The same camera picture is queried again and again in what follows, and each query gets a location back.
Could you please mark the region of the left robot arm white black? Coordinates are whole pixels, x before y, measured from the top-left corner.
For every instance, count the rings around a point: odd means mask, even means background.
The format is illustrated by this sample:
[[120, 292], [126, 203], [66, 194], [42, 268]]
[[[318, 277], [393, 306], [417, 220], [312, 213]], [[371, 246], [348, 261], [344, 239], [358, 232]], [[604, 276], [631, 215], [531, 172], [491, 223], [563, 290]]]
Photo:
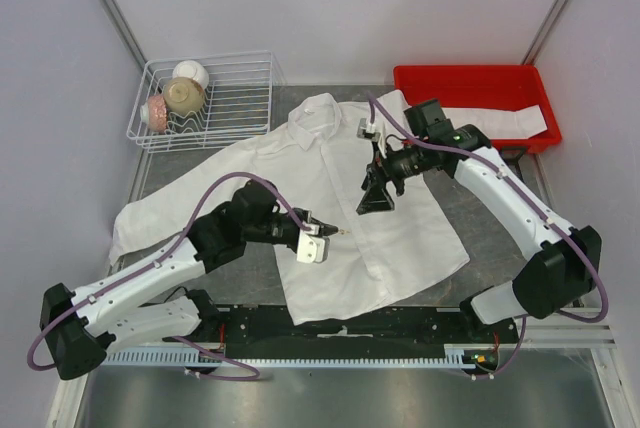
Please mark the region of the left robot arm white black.
[[220, 319], [206, 293], [197, 290], [163, 304], [150, 299], [241, 258], [249, 242], [282, 245], [299, 262], [322, 263], [330, 237], [340, 231], [291, 207], [271, 182], [254, 175], [210, 213], [203, 214], [203, 206], [197, 203], [186, 227], [169, 242], [124, 270], [74, 290], [62, 283], [48, 288], [28, 366], [42, 370], [35, 361], [41, 343], [52, 358], [48, 367], [68, 381], [140, 343], [169, 338], [189, 344], [191, 335], [211, 340]]

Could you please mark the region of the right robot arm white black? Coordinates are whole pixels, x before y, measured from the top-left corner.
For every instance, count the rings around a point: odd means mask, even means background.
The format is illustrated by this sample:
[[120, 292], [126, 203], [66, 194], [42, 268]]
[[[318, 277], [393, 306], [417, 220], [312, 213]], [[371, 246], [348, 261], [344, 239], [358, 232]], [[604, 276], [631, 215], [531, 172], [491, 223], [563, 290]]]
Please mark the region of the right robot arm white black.
[[526, 264], [511, 281], [481, 291], [461, 304], [458, 329], [477, 342], [494, 324], [509, 318], [545, 319], [560, 314], [585, 323], [587, 317], [567, 306], [596, 291], [601, 308], [591, 322], [606, 318], [609, 297], [599, 276], [602, 239], [591, 226], [582, 229], [546, 206], [516, 176], [476, 126], [456, 128], [438, 100], [411, 106], [401, 124], [376, 98], [360, 120], [357, 135], [369, 141], [373, 156], [362, 183], [360, 215], [391, 211], [395, 207], [387, 187], [405, 192], [407, 179], [430, 170], [445, 172], [469, 190], [507, 230]]

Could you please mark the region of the white button shirt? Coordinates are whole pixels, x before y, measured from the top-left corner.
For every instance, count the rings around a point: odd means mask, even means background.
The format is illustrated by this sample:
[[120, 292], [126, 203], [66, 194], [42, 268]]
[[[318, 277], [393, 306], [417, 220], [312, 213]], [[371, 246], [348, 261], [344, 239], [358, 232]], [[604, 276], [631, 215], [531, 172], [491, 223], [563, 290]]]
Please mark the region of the white button shirt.
[[349, 230], [331, 239], [327, 259], [299, 263], [275, 250], [289, 313], [301, 324], [348, 319], [445, 280], [469, 260], [462, 241], [420, 178], [408, 180], [391, 212], [359, 215], [370, 145], [357, 138], [368, 105], [328, 93], [305, 99], [268, 134], [237, 142], [117, 215], [111, 260], [181, 231], [199, 202], [209, 212], [241, 187], [246, 173], [275, 184], [292, 205]]

